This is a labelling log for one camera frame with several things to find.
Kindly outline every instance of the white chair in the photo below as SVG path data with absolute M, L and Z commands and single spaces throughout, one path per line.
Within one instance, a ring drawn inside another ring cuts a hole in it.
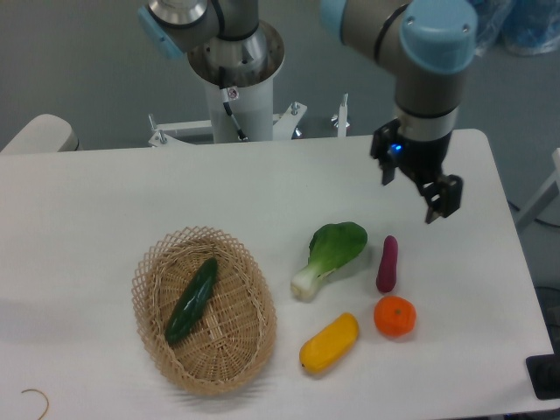
M 560 193 L 560 149 L 552 153 L 556 170 L 541 185 L 537 192 L 530 198 L 525 206 L 515 216 L 515 226 L 521 233 L 544 208 Z
M 80 141 L 70 124 L 54 115 L 33 118 L 0 151 L 0 155 L 24 155 L 81 150 Z

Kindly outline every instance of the green cucumber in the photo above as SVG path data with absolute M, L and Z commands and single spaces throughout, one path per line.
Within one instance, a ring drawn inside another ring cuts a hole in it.
M 172 346 L 188 335 L 194 324 L 202 318 L 207 300 L 212 296 L 212 289 L 218 275 L 218 261 L 208 258 L 194 273 L 191 282 L 178 299 L 165 328 L 165 340 Z

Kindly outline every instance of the orange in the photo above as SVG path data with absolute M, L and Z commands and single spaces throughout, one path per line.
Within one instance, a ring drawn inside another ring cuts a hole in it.
M 377 329 L 389 337 L 400 337 L 414 329 L 417 311 L 414 305 L 398 296 L 382 297 L 374 309 Z

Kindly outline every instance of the purple sweet potato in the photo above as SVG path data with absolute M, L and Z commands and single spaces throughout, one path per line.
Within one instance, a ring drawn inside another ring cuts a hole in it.
M 377 271 L 377 290 L 389 293 L 396 285 L 396 259 L 399 245 L 394 236 L 388 236 L 383 243 L 383 255 Z

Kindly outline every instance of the white table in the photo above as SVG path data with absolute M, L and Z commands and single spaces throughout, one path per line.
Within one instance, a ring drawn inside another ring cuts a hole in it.
M 424 224 L 400 172 L 382 187 L 369 137 L 0 157 L 0 418 L 451 418 L 551 410 L 525 358 L 552 352 L 487 139 L 457 131 L 446 172 L 462 208 Z M 369 248 L 310 304 L 291 276 L 316 228 L 356 221 Z M 242 392 L 186 395 L 136 333 L 131 279 L 144 252 L 186 226 L 222 228 L 252 252 L 275 299 L 275 353 Z M 397 293 L 417 309 L 406 339 L 372 321 L 382 242 L 400 242 Z M 360 340 L 328 375 L 302 344 L 344 311 Z

